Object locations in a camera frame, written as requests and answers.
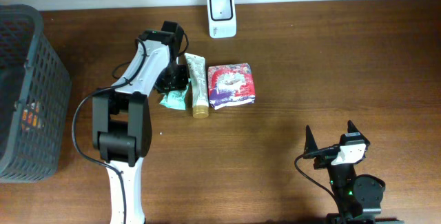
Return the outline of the white tube gold cap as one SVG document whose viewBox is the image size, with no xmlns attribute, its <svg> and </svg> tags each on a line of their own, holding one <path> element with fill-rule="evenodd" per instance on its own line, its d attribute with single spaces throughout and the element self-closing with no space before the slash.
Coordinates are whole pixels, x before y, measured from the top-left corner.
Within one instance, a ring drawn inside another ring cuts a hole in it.
<svg viewBox="0 0 441 224">
<path fill-rule="evenodd" d="M 185 53 L 185 59 L 192 85 L 192 114 L 196 119 L 203 119 L 209 116 L 205 58 Z"/>
</svg>

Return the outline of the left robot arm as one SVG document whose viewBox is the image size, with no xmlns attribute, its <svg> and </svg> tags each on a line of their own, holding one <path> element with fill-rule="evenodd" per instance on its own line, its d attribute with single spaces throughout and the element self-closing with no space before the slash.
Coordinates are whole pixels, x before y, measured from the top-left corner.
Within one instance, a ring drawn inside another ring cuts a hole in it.
<svg viewBox="0 0 441 224">
<path fill-rule="evenodd" d="M 171 21 L 144 31 L 123 75 L 92 97 L 92 141 L 110 180 L 112 223 L 145 222 L 141 170 L 152 142 L 148 97 L 152 90 L 187 87 L 187 66 L 177 62 L 186 39 L 184 29 Z"/>
</svg>

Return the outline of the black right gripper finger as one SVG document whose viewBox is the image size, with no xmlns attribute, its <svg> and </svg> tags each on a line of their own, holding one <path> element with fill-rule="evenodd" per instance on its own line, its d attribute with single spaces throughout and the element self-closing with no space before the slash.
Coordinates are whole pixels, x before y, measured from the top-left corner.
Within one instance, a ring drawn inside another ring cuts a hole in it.
<svg viewBox="0 0 441 224">
<path fill-rule="evenodd" d="M 313 136 L 313 133 L 311 131 L 311 128 L 306 125 L 305 128 L 305 147 L 304 147 L 304 153 L 309 154 L 312 152 L 316 152 L 318 150 L 317 144 L 315 142 L 315 138 Z"/>
<path fill-rule="evenodd" d="M 360 133 L 358 128 L 353 124 L 352 120 L 347 121 L 347 133 Z"/>
</svg>

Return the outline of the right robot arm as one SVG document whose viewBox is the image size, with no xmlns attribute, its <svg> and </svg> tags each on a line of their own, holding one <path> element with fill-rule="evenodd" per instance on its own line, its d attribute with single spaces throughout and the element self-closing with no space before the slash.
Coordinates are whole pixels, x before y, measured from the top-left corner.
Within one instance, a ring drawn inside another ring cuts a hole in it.
<svg viewBox="0 0 441 224">
<path fill-rule="evenodd" d="M 347 122 L 347 131 L 340 136 L 337 144 L 319 148 L 311 128 L 305 128 L 304 152 L 294 165 L 297 171 L 334 200 L 338 211 L 326 215 L 325 223 L 401 223 L 396 218 L 378 218 L 381 214 L 386 184 L 382 179 L 370 174 L 356 174 L 355 165 L 365 159 L 370 141 L 359 131 L 352 121 Z M 298 167 L 300 159 L 312 159 L 314 169 L 326 169 L 330 188 L 312 179 Z"/>
</svg>

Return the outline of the red purple tissue pack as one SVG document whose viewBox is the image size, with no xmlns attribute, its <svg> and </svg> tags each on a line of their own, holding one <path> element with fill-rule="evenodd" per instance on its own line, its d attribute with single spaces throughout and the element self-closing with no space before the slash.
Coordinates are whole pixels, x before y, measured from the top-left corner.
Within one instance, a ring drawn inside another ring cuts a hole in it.
<svg viewBox="0 0 441 224">
<path fill-rule="evenodd" d="M 256 91 L 248 63 L 208 67 L 209 104 L 215 109 L 254 103 Z"/>
</svg>

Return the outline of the teal wipes packet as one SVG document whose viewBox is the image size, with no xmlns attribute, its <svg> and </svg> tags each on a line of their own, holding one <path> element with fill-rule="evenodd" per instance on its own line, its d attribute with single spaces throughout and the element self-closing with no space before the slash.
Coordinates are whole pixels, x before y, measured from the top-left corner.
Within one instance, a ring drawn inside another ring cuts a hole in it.
<svg viewBox="0 0 441 224">
<path fill-rule="evenodd" d="M 173 110 L 186 110 L 186 95 L 189 90 L 189 84 L 184 90 L 173 90 L 164 94 L 160 105 Z"/>
</svg>

